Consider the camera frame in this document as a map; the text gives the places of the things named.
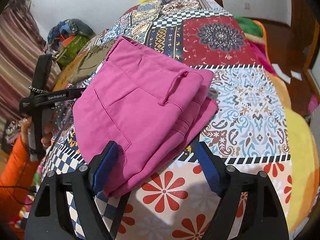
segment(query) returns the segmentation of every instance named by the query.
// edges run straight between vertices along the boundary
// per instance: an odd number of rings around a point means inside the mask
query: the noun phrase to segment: pink pants
[[[108,141],[121,148],[104,189],[121,196],[180,154],[217,110],[213,73],[119,37],[73,107],[80,153],[89,163]]]

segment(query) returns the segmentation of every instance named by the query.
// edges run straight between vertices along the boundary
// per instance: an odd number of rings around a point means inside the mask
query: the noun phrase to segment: green fabric
[[[263,37],[262,28],[256,23],[254,23],[253,20],[248,18],[238,17],[238,16],[233,16],[233,17],[238,22],[238,24],[240,25],[244,33],[252,34],[260,38]]]
[[[89,41],[89,38],[82,35],[77,35],[69,44],[66,46],[65,55],[72,60],[76,58],[78,52],[84,45]]]
[[[41,184],[41,177],[39,173],[35,173],[34,177],[33,177],[33,181],[37,184],[40,185]]]

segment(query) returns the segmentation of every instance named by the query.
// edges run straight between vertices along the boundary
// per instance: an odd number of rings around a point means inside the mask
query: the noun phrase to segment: hand
[[[21,122],[21,141],[23,145],[28,148],[29,141],[28,141],[28,127],[32,122],[31,116],[28,118],[24,118]],[[53,130],[53,123],[49,122],[44,127],[44,133],[46,134],[42,137],[41,142],[44,147],[49,147],[51,145],[51,138],[52,138],[52,130]]]

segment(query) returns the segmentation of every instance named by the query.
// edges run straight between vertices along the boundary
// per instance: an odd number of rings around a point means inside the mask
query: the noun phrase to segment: red flower pattern
[[[247,192],[241,192],[241,197],[240,197],[240,202],[237,210],[236,217],[240,218],[243,215],[245,206],[247,204],[247,198],[248,198],[248,193]]]
[[[194,174],[199,174],[199,173],[201,173],[202,168],[201,168],[200,164],[197,165],[196,167],[194,167],[194,168],[192,169],[192,171],[193,171]]]
[[[203,227],[205,221],[205,215],[200,214],[196,217],[196,228],[193,226],[192,221],[189,218],[182,220],[181,225],[188,230],[188,232],[182,230],[174,230],[172,236],[174,238],[185,238],[184,240],[200,240],[204,232],[207,230],[209,223]]]
[[[179,203],[175,201],[171,196],[174,196],[180,199],[186,199],[188,197],[188,192],[186,192],[185,190],[173,190],[173,189],[176,189],[177,187],[183,186],[185,184],[185,179],[180,177],[180,178],[177,178],[172,184],[170,184],[172,178],[173,178],[173,172],[166,171],[164,174],[164,184],[162,184],[159,174],[158,173],[152,174],[151,179],[153,180],[154,183],[157,184],[158,187],[155,187],[150,183],[143,183],[141,187],[145,191],[155,191],[157,193],[144,196],[142,201],[145,204],[151,204],[153,201],[158,199],[158,197],[160,197],[155,206],[155,211],[158,213],[161,213],[164,211],[164,199],[166,197],[171,210],[174,210],[174,211],[178,210],[180,208]]]
[[[275,178],[278,176],[278,169],[279,171],[284,171],[284,165],[282,163],[268,163],[266,166],[264,166],[263,170],[266,173],[269,173],[272,167],[272,176]]]
[[[287,181],[292,185],[291,175],[288,175]],[[284,193],[285,193],[285,194],[289,193],[289,195],[287,195],[287,197],[285,198],[285,202],[286,202],[286,203],[289,203],[289,201],[290,201],[291,190],[292,190],[292,186],[286,186],[286,187],[284,188]]]
[[[133,206],[130,204],[127,204],[127,206],[125,207],[125,210],[124,210],[124,214],[131,213],[132,211],[133,211]],[[135,221],[133,218],[123,215],[121,223],[118,228],[118,232],[121,234],[125,234],[127,231],[125,229],[124,225],[122,224],[122,222],[129,225],[129,226],[133,226],[135,224]]]

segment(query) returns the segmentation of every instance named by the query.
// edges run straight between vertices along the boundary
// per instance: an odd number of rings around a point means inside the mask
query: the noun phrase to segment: colorful blanket
[[[267,172],[287,216],[295,184],[285,112],[272,81],[232,15],[214,0],[149,1],[128,10],[101,42],[120,35],[190,67],[213,71],[209,96],[217,100],[219,110],[177,158],[140,187],[119,199],[97,195],[95,202],[111,235],[116,239],[199,240],[219,202],[194,154],[199,141],[242,172]],[[86,87],[95,73],[73,87]],[[73,103],[56,105],[59,128],[42,179],[49,170],[72,172],[85,163],[77,147]],[[67,197],[75,232],[84,238],[72,193]],[[229,238],[239,231],[246,200],[247,193],[242,193]],[[290,223],[293,234],[298,222],[290,218]]]

